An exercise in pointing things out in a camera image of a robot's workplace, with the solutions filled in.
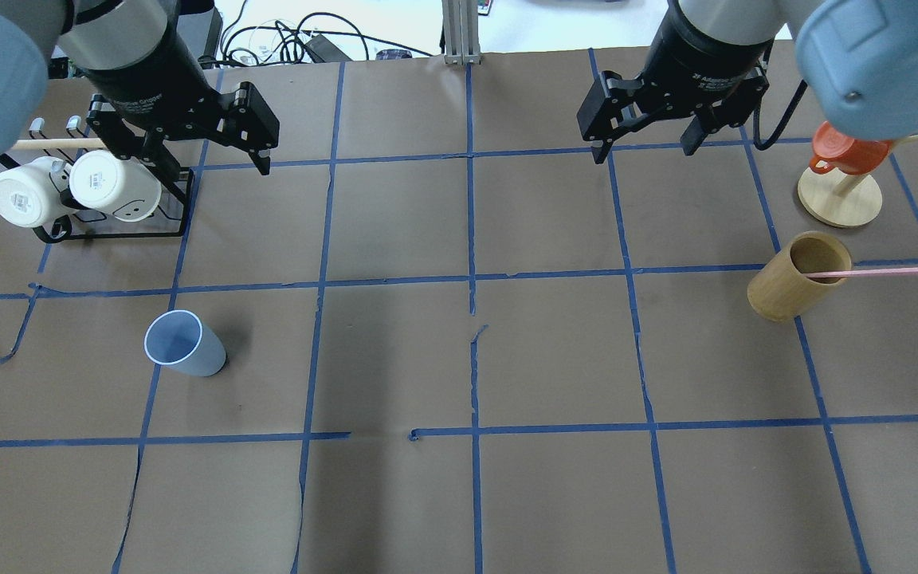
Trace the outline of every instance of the red cup handle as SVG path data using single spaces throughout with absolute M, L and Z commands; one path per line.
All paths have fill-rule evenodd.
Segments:
M 830 163 L 827 163 L 827 161 L 825 161 L 819 155 L 814 155 L 813 159 L 810 159 L 810 170 L 813 170 L 814 174 L 824 175 L 827 173 L 827 171 L 831 171 L 833 169 L 834 166 L 831 166 Z

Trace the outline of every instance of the pink straw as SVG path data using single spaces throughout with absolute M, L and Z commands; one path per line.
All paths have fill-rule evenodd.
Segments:
M 832 277 L 890 277 L 896 275 L 918 275 L 918 266 L 899 266 L 890 269 L 853 269 L 853 271 L 823 271 L 803 273 L 810 279 L 832 279 Z

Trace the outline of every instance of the red mug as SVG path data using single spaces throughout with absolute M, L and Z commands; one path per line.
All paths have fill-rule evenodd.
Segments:
M 857 140 L 824 121 L 813 134 L 813 159 L 810 170 L 826 174 L 835 167 L 848 175 L 869 174 L 892 152 L 892 141 Z

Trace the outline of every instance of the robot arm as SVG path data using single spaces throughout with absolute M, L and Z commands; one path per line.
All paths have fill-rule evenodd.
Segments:
M 594 161 L 654 121 L 692 117 L 686 155 L 722 127 L 739 127 L 769 86 L 760 56 L 784 25 L 838 130 L 866 140 L 918 130 L 918 2 L 669 0 L 644 69 L 633 80 L 600 73 L 576 114 Z
M 265 98 L 248 81 L 229 94 L 208 86 L 174 20 L 159 0 L 0 0 L 0 153 L 44 96 L 58 43 L 100 91 L 88 122 L 120 159 L 137 157 L 174 179 L 179 164 L 163 141 L 207 138 L 244 150 L 269 173 L 278 119 Z

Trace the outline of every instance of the bamboo cup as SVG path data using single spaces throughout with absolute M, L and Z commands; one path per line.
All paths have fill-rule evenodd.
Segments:
M 810 279 L 803 273 L 849 271 L 852 255 L 834 236 L 798 234 L 750 281 L 750 305 L 764 319 L 783 322 L 801 315 L 845 283 L 844 277 Z

